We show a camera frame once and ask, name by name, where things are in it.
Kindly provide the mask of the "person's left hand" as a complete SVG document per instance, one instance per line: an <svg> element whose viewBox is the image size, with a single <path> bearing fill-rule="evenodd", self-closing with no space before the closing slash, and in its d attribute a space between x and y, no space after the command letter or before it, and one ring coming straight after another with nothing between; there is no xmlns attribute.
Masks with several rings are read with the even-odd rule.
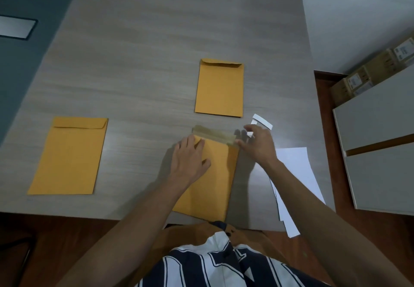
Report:
<svg viewBox="0 0 414 287"><path fill-rule="evenodd" d="M189 136L180 141L180 157L173 158L172 155L171 169L168 175L169 182L188 188L205 174L201 172L202 161L205 160L202 157L205 140L199 139L195 142L197 150L194 154L190 154Z"/></svg>

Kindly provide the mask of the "person's right hand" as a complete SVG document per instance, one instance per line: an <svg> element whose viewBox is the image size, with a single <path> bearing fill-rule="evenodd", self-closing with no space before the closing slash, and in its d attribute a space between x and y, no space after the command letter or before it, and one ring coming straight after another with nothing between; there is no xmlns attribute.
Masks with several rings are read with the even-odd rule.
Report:
<svg viewBox="0 0 414 287"><path fill-rule="evenodd" d="M249 144L249 150L243 150L264 170L278 163L276 149L271 132L267 128L258 125L246 124L244 130L253 131L254 137L245 140Z"/></svg>

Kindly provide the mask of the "open-flap yellow envelope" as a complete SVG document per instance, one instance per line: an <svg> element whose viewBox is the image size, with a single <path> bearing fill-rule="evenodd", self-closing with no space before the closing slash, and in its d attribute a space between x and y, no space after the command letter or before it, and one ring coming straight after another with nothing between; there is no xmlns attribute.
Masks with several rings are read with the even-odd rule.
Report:
<svg viewBox="0 0 414 287"><path fill-rule="evenodd" d="M194 126L192 134L196 145L204 140L202 159L209 159L211 166L184 192L173 211L209 222L224 222L239 154L236 136L201 125Z"/></svg>

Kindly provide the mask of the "person's right forearm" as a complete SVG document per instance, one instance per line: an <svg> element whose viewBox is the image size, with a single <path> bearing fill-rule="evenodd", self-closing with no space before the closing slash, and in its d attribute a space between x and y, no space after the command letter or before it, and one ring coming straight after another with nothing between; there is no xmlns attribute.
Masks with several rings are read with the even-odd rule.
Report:
<svg viewBox="0 0 414 287"><path fill-rule="evenodd" d="M275 156L260 160L260 165L337 287L414 287L372 242L320 201Z"/></svg>

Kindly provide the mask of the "person's left forearm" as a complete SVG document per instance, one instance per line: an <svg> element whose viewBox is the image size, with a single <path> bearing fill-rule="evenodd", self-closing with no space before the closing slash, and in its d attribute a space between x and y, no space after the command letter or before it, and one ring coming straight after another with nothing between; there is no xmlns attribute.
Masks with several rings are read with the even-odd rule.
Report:
<svg viewBox="0 0 414 287"><path fill-rule="evenodd" d="M174 205L194 182L169 175L101 237L56 287L114 287L143 262Z"/></svg>

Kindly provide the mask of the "white liner strip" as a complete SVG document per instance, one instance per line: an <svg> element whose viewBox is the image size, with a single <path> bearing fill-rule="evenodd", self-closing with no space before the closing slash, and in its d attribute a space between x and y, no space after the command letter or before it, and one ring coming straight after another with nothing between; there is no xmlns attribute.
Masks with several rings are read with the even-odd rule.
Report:
<svg viewBox="0 0 414 287"><path fill-rule="evenodd" d="M264 127L266 127L269 130L272 130L273 125L271 123L269 123L266 119L264 119L263 117L259 116L258 114L254 114L252 117L252 121L251 124L253 125L257 125L257 124L261 124Z"/></svg>

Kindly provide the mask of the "closed yellow envelope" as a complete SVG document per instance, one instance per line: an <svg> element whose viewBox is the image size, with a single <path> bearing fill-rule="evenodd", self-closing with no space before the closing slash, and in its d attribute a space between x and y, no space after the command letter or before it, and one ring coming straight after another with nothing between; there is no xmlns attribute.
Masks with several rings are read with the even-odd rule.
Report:
<svg viewBox="0 0 414 287"><path fill-rule="evenodd" d="M243 116L244 64L202 58L199 63L195 113Z"/></svg>
<svg viewBox="0 0 414 287"><path fill-rule="evenodd" d="M54 117L28 195L90 195L108 118Z"/></svg>

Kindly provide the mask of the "white paper sheet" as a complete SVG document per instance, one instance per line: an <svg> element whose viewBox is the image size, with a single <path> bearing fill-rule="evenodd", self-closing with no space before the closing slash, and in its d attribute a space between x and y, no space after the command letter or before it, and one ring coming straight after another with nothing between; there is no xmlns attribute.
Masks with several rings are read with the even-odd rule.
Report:
<svg viewBox="0 0 414 287"><path fill-rule="evenodd" d="M279 214L279 220L283 222L284 227L287 232L287 236L289 238L293 238L300 235L299 230L297 229L295 223L292 220L292 217L290 216L287 207L285 206L284 202L282 201L282 198L277 191L276 187L274 186L272 180L270 180L273 192L277 201L278 206L278 214Z"/></svg>
<svg viewBox="0 0 414 287"><path fill-rule="evenodd" d="M307 148L277 148L277 158L287 167L287 169L311 191L319 200L325 203L313 170L308 159ZM284 223L285 228L288 224L294 224L287 208L282 201L279 192L272 183L273 192L279 210L279 219Z"/></svg>

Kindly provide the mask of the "navy white striped shirt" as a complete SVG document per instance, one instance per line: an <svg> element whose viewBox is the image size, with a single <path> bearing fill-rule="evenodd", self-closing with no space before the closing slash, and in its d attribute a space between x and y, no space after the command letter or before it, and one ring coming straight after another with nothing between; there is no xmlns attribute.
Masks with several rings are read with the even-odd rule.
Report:
<svg viewBox="0 0 414 287"><path fill-rule="evenodd" d="M252 249L225 232L173 248L134 287L331 287Z"/></svg>

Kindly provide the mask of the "cardboard box with white label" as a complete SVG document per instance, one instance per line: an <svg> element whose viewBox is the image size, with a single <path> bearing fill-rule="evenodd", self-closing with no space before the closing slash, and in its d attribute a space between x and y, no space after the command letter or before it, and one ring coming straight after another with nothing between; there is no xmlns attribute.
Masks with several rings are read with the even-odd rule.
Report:
<svg viewBox="0 0 414 287"><path fill-rule="evenodd" d="M386 49L364 65L370 81L378 85L401 71L401 66L391 49Z"/></svg>
<svg viewBox="0 0 414 287"><path fill-rule="evenodd" d="M373 87L373 84L366 67L361 66L330 88L330 94L335 107L356 97L357 91L362 90L364 86L370 88Z"/></svg>
<svg viewBox="0 0 414 287"><path fill-rule="evenodd" d="M414 33L408 35L391 47L398 63L407 68L414 64Z"/></svg>

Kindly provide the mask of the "white drawer front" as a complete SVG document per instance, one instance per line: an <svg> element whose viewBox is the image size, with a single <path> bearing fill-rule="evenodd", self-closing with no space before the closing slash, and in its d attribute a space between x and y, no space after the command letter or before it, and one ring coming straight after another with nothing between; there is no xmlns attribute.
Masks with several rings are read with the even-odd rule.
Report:
<svg viewBox="0 0 414 287"><path fill-rule="evenodd" d="M357 210L414 216L414 143L344 158Z"/></svg>
<svg viewBox="0 0 414 287"><path fill-rule="evenodd" d="M414 65L333 110L345 156L414 143Z"/></svg>

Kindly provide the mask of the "white drawer cabinet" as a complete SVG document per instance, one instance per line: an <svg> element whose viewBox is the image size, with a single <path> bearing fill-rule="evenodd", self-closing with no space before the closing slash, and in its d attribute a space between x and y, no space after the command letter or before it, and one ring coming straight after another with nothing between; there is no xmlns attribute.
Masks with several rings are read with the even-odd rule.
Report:
<svg viewBox="0 0 414 287"><path fill-rule="evenodd" d="M414 216L414 64L333 115L354 207Z"/></svg>

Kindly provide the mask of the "black chair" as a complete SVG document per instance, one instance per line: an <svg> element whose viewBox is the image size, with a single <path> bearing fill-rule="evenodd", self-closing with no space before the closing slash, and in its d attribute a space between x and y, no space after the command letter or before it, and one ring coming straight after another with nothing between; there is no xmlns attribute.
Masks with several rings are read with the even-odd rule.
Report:
<svg viewBox="0 0 414 287"><path fill-rule="evenodd" d="M0 226L0 287L19 287L35 243L30 232Z"/></svg>

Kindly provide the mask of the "grey floor box cover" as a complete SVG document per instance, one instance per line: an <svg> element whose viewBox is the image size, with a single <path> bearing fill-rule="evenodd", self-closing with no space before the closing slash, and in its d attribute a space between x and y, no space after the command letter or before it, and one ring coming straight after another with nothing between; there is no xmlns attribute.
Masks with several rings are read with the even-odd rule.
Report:
<svg viewBox="0 0 414 287"><path fill-rule="evenodd" d="M28 40L38 22L37 19L0 15L0 37Z"/></svg>

